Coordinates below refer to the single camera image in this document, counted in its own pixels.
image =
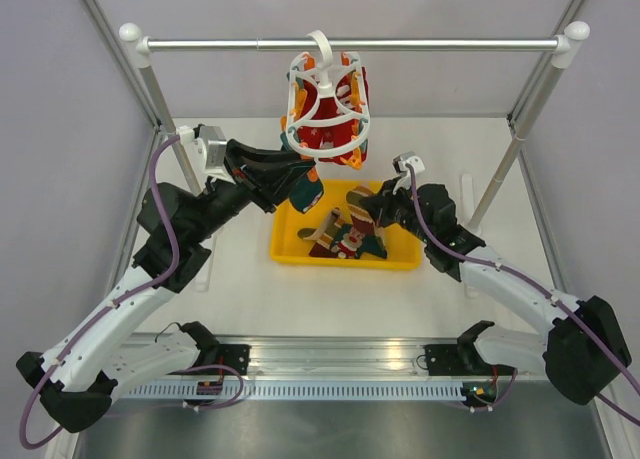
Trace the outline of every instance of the yellow tray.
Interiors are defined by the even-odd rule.
[[[393,225],[384,230],[387,259],[371,254],[363,254],[360,259],[338,259],[329,257],[311,257],[309,251],[315,241],[305,241],[298,237],[302,228],[317,228],[334,207],[340,207],[342,216],[351,222],[347,208],[347,192],[363,184],[376,192],[381,182],[362,181],[322,181],[324,196],[306,214],[296,211],[289,201],[278,207],[271,233],[271,259],[283,264],[303,264],[309,266],[365,267],[372,269],[392,269],[408,271],[418,267],[422,261],[422,243],[400,226]]]

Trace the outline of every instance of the black wire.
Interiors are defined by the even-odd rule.
[[[176,326],[178,326],[179,328],[182,328],[182,324],[180,324],[179,322],[176,322],[176,321],[174,321],[174,322],[170,322],[170,323],[167,325],[167,327],[165,327],[165,328],[164,328],[163,330],[161,330],[158,334],[156,334],[156,337],[155,337],[155,339],[153,340],[153,342],[158,342],[158,338],[160,337],[160,335],[161,335],[163,332],[165,332],[167,329],[169,329],[171,326],[173,326],[174,324],[175,324]]]
[[[418,357],[416,357],[416,366],[418,366],[423,371],[428,371],[429,369],[427,367],[422,367],[420,365],[420,363],[418,362],[418,359],[420,359],[421,357],[424,357],[424,363],[425,364],[427,363],[427,355],[426,354],[420,354]]]

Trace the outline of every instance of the horizontal metal rod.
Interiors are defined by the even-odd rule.
[[[329,39],[334,51],[555,51],[558,39]],[[147,40],[151,52],[163,51],[303,51],[313,39]]]

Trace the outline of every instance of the perforated metal strip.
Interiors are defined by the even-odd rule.
[[[229,399],[238,391],[235,380],[226,379],[219,395],[197,392],[197,380],[162,379],[140,386],[127,399]],[[245,382],[242,399],[299,401],[461,401],[457,381],[261,381]]]

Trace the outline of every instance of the white hook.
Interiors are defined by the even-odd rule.
[[[318,49],[320,49],[321,61],[316,65],[318,69],[318,96],[333,96],[333,84],[329,80],[329,67],[333,64],[333,51],[327,36],[322,31],[313,31],[307,34],[308,37],[316,41]]]

